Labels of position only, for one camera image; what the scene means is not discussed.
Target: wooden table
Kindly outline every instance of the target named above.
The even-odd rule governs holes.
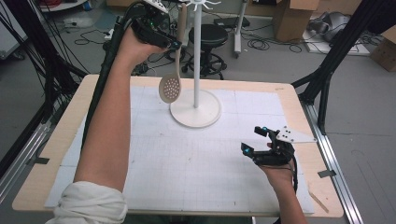
[[[77,128],[88,111],[97,75],[84,78],[73,100],[64,112],[50,140],[41,153],[49,158],[48,164],[35,164],[26,178],[12,206],[19,211],[50,211],[44,207],[50,189],[58,172],[65,152],[69,149]],[[132,77],[131,85],[158,87],[158,77]],[[224,80],[201,80],[201,89],[230,91],[264,91],[277,93],[282,104],[288,125],[302,133],[312,133],[300,105],[297,94],[290,84],[242,82]],[[193,79],[182,79],[184,89],[193,88]],[[329,177],[320,178],[318,172],[326,170],[317,144],[295,145],[297,156],[304,170],[309,194],[312,197],[315,213],[311,217],[341,217],[344,210]]]

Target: floor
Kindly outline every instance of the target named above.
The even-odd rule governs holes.
[[[58,13],[61,19],[79,13],[79,9]],[[106,31],[112,28],[114,14],[107,8],[97,8],[88,13],[93,27],[63,32],[67,46],[77,55],[91,73],[98,73],[105,56],[102,45],[90,43],[78,46],[80,34],[94,29]],[[216,17],[205,14],[204,22]],[[247,29],[270,24],[263,18],[249,18]],[[264,37],[272,36],[272,27],[244,31]],[[103,35],[91,34],[89,39],[102,41]],[[242,41],[242,54],[233,55],[233,33],[226,45],[216,49],[228,67],[223,71],[227,80],[291,83],[315,71],[325,58],[323,54],[309,53],[304,45],[301,52],[290,51],[289,46],[269,43],[268,50],[248,47]],[[150,57],[155,61],[158,56]],[[149,67],[169,63],[160,59]],[[174,70],[172,64],[148,70],[144,76],[161,77]],[[192,77],[192,72],[182,74]],[[357,204],[364,223],[396,223],[396,174],[392,164],[396,161],[393,139],[396,137],[396,76],[365,56],[346,56],[332,78],[326,118],[326,131],[344,177]],[[44,101],[43,91],[28,59],[0,61],[0,159],[15,142],[23,128]],[[25,213],[14,211],[13,198],[18,193],[31,167],[25,170],[0,205],[0,223],[44,223],[51,213]],[[347,223],[345,217],[309,218],[310,223]],[[274,218],[259,218],[258,223],[272,223]]]

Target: white sleeve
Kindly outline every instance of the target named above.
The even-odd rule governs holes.
[[[46,224],[116,224],[123,222],[127,212],[128,206],[121,192],[81,181],[64,190],[53,212],[55,218]]]

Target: stool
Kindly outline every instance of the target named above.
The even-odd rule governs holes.
[[[219,55],[212,53],[212,49],[218,48],[225,44],[228,39],[228,33],[221,27],[215,24],[203,24],[201,26],[201,77],[219,74],[220,79],[224,80],[221,70],[227,68],[227,64],[220,58]],[[189,32],[189,40],[194,43],[194,29]],[[188,68],[194,70],[194,56],[192,55],[187,63],[181,67],[181,71],[186,73]]]

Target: white stand base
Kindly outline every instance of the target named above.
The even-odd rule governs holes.
[[[199,91],[200,104],[194,107],[194,91],[183,91],[178,99],[170,104],[172,116],[180,124],[191,128],[204,128],[215,123],[221,115],[219,99],[209,91]]]
[[[241,47],[241,33],[235,33],[235,39],[234,39],[234,52],[235,56],[240,54],[242,52],[242,47]]]

